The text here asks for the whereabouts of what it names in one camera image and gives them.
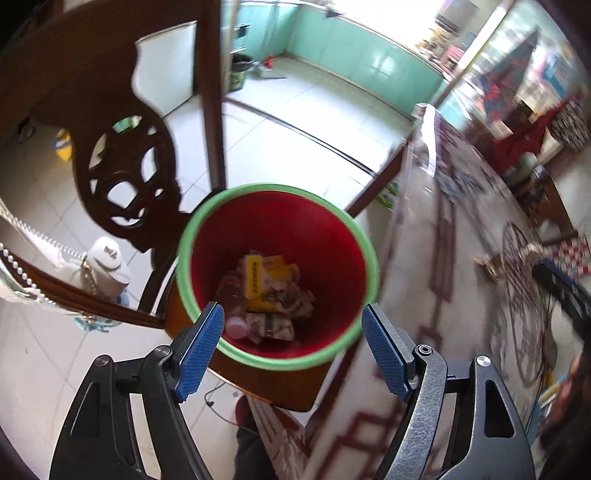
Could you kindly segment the person's right hand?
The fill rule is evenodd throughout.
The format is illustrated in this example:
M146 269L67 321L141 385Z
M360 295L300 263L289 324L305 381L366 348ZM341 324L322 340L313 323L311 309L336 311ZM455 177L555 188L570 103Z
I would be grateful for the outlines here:
M542 448L577 452L590 441L590 356L581 352L571 363L541 435Z

